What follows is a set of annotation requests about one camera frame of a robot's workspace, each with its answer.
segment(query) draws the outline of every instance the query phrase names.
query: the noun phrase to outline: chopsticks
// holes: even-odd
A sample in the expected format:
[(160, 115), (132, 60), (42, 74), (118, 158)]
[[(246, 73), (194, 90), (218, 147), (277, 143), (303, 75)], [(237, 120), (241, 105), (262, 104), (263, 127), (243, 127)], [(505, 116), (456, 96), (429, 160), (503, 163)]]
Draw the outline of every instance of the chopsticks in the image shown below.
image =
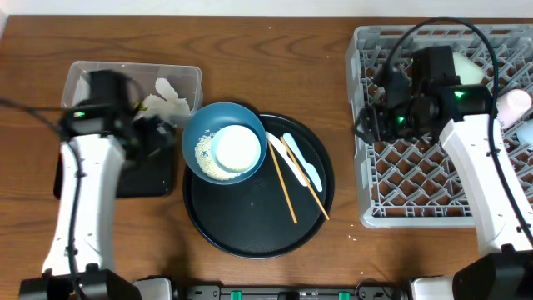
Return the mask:
[(268, 142), (268, 147), (270, 148), (270, 152), (272, 153), (272, 159), (274, 159), (274, 164), (276, 165), (277, 176), (280, 178), (281, 187), (283, 188), (283, 192), (285, 193), (286, 203), (289, 205), (289, 210), (291, 210), (292, 221), (296, 224), (298, 223), (298, 220), (296, 219), (296, 214), (294, 214), (294, 209), (292, 208), (291, 199), (289, 198), (289, 193), (286, 191), (285, 181), (283, 180), (283, 176), (281, 175), (280, 166), (277, 164), (276, 154), (274, 153), (274, 149), (272, 149), (272, 144), (270, 144), (270, 141)]
[[(318, 206), (320, 207), (320, 209), (322, 210), (322, 213), (324, 213), (324, 216), (326, 217), (326, 219), (330, 219), (330, 217), (327, 215), (327, 212), (326, 212), (326, 209), (324, 209), (324, 207), (322, 206), (322, 202), (320, 201), (320, 199), (318, 198), (318, 196), (316, 195), (315, 193), (315, 190), (313, 189), (313, 187), (311, 186), (311, 183), (309, 182), (309, 179), (307, 179), (307, 176), (306, 174), (301, 170), (301, 167), (300, 167), (300, 164), (298, 163), (298, 161), (296, 160), (296, 158), (294, 157), (294, 154), (292, 154), (292, 151), (291, 149), (289, 148), (289, 146), (286, 144), (285, 142), (285, 139), (283, 137), (280, 138), (281, 139), (281, 142), (283, 143), (283, 145), (285, 145), (285, 148), (286, 150), (289, 152), (289, 156), (291, 157), (292, 161), (294, 162), (294, 164), (296, 164), (296, 167), (298, 168), (298, 171), (300, 171), (300, 174), (303, 176), (303, 180), (306, 181), (307, 183), (307, 187), (309, 188), (309, 191), (311, 192), (311, 194), (313, 195), (313, 197), (315, 198), (316, 200), (316, 203), (318, 204)], [(277, 161), (276, 159), (274, 158), (274, 162), (276, 162), (276, 168), (277, 168), (277, 172), (281, 178), (281, 172), (280, 172), (280, 169), (279, 167), (277, 166)]]

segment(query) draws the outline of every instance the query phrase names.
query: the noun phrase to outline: dish rack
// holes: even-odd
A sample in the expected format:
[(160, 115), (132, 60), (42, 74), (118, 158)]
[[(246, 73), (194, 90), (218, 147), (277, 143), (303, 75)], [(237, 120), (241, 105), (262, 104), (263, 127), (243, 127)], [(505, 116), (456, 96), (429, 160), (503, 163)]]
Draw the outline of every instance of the dish rack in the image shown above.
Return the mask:
[[(360, 110), (385, 92), (372, 79), (392, 47), (411, 26), (359, 27), (346, 53), (348, 98), (354, 122)], [(533, 25), (479, 25), (495, 49), (500, 95), (521, 88), (533, 95)], [(411, 80), (410, 53), (449, 45), (485, 70), (492, 89), (492, 65), (485, 46), (462, 25), (424, 26), (408, 37), (393, 58)], [(520, 145), (516, 130), (533, 118), (533, 108), (503, 132), (506, 151), (526, 197), (533, 205), (533, 151)], [(424, 136), (414, 143), (365, 144), (355, 137), (357, 200), (361, 222), (369, 228), (464, 228), (474, 220), (453, 163), (439, 143)]]

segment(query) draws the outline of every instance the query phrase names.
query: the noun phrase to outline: pink object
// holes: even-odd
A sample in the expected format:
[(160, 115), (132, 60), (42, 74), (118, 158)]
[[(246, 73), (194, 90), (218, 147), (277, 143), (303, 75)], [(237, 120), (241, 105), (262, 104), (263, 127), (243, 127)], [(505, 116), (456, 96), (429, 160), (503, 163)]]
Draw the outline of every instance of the pink object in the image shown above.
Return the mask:
[(513, 126), (531, 107), (531, 97), (527, 92), (515, 89), (498, 98), (496, 102), (501, 128)]

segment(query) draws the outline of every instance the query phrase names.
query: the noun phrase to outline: round tray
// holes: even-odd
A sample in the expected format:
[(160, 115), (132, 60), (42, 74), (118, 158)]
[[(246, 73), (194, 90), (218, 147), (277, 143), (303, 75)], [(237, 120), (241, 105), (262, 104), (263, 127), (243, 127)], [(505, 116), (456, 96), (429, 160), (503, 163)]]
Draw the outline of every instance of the round tray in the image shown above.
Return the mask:
[[(329, 212), (335, 190), (333, 169), (318, 137), (287, 117), (261, 114), (260, 119), (277, 137), (292, 134), (320, 175), (323, 189), (315, 191)], [(270, 151), (255, 174), (232, 185), (206, 182), (186, 167), (183, 198), (189, 217), (207, 241), (222, 251), (243, 258), (277, 257), (306, 243), (326, 220), (309, 189), (274, 151), (298, 224), (292, 221)]]

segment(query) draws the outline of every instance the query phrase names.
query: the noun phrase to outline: wooden table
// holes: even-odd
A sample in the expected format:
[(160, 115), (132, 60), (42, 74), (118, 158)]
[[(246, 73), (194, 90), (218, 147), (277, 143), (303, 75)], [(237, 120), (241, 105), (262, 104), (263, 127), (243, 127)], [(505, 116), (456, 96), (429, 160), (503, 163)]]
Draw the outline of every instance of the wooden table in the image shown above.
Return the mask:
[[(225, 254), (192, 226), (182, 201), (180, 155), (171, 196), (117, 200), (113, 246), (117, 273), (128, 280), (167, 274), (183, 285), (332, 287), (355, 286), (364, 278), (451, 275), (478, 258), (473, 229), (375, 230), (358, 220), (347, 45), (358, 26), (420, 20), (10, 17), (0, 41), (0, 95), (59, 105), (68, 69), (78, 60), (192, 65), (202, 70), (204, 104), (239, 99), (286, 114), (326, 145), (336, 181), (331, 221), (295, 252), (267, 260)], [(58, 141), (29, 116), (7, 109), (0, 116), (0, 298), (14, 299), (22, 279), (40, 275), (52, 242)]]

